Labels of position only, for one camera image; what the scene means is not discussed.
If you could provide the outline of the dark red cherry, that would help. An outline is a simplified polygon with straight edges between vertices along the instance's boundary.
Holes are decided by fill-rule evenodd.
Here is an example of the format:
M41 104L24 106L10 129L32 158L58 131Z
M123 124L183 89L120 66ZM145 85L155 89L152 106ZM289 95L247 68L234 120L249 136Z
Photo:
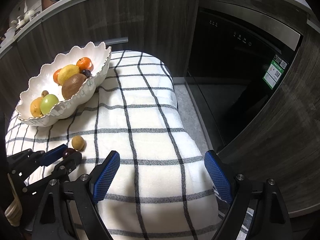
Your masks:
M86 78L91 77L91 71L89 69L83 69L81 74L83 74Z
M75 153L76 150L73 148L67 148L64 150L63 154L62 154L62 158L66 159L68 156L72 155L73 153Z

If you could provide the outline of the tan longan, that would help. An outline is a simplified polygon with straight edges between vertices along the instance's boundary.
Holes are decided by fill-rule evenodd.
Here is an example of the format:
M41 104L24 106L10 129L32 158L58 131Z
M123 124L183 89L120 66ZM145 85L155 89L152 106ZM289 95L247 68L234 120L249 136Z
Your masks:
M85 141L82 136L76 135L72 138L72 146L75 150L81 151L84 148Z
M41 93L41 96L44 98L45 96L47 96L49 94L49 92L47 90L44 90L42 93Z

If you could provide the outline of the yellow mango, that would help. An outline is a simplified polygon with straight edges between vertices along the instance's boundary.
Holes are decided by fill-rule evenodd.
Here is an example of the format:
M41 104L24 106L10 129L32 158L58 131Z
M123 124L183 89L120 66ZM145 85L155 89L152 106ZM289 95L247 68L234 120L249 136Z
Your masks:
M43 97L38 97L35 100L33 100L30 104L30 113L33 117L41 117L43 116L41 112L41 102L43 100Z

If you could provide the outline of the green apple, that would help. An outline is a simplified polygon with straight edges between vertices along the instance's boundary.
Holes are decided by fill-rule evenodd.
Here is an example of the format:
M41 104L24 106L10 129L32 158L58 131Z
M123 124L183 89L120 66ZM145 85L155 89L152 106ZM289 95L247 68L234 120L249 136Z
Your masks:
M43 115L46 115L50 112L52 107L59 102L59 99L54 94L46 95L40 104L40 110Z

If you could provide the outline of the brown kiwi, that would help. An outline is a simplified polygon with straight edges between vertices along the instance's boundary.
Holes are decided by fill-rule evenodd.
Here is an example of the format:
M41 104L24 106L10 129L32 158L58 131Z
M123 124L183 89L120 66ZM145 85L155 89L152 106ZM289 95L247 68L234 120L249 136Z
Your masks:
M86 81L86 77L83 74L75 74L71 76L62 86L61 92L65 100L69 100L73 95L75 95L82 84Z

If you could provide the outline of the orange mandarin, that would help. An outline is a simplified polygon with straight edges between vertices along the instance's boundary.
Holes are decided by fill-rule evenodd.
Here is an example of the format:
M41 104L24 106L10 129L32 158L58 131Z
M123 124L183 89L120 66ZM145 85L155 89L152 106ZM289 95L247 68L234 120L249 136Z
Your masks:
M53 80L54 80L54 82L55 82L56 84L58 84L58 85L60 84L59 81L58 81L58 75L59 75L60 71L61 71L61 69L58 69L58 70L56 70L55 73L53 74Z
M79 72L83 71L83 70L90 70L92 71L94 69L92 60L89 57L82 57L80 58L76 65L79 68Z

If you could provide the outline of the yellow lemon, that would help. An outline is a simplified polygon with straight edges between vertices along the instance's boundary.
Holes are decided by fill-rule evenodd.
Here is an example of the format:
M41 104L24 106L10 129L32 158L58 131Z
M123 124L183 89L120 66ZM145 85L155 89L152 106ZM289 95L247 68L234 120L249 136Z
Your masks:
M63 67L58 76L57 81L59 85L63 85L66 80L68 80L71 76L80 73L80 68L77 65L69 64Z

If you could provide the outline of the white black checked cloth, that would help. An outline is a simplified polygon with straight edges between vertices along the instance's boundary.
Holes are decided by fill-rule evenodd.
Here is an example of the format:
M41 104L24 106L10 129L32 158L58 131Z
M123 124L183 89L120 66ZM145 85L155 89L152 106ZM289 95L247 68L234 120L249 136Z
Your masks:
M185 131L172 77L164 63L140 51L111 56L104 82L69 118L49 127L12 116L5 136L9 155L86 142L75 180L111 151L120 167L99 214L114 239L211 239L227 204L220 200L203 156Z

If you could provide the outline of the white scalloped fruit bowl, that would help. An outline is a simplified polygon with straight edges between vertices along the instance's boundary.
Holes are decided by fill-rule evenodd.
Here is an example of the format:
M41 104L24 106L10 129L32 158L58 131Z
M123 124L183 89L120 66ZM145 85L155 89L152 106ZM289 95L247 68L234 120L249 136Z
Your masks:
M110 66L112 47L105 42L88 42L59 53L52 63L42 65L40 73L28 81L16 106L20 122L48 127L66 119L86 103L102 84Z

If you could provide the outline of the black built-in dishwasher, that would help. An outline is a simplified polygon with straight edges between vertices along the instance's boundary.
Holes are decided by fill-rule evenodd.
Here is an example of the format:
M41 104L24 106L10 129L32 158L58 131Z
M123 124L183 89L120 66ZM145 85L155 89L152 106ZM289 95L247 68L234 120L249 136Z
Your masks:
M263 12L200 0L187 83L214 151L232 142L287 74L302 35Z

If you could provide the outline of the white ceramic teapot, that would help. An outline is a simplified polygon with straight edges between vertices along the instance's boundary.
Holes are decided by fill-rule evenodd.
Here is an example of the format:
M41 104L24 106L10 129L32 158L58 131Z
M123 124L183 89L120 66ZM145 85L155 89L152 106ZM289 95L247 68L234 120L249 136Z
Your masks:
M35 15L35 11L34 10L28 10L24 15L25 22L31 21L34 15Z

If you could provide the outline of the dark wood base cabinet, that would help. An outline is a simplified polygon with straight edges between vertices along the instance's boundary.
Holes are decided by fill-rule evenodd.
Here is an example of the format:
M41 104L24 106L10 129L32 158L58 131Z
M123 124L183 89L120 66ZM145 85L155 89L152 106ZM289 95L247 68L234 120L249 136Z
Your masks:
M1 56L1 110L12 114L43 64L88 42L148 53L183 76L195 7L195 0L86 0L41 21Z

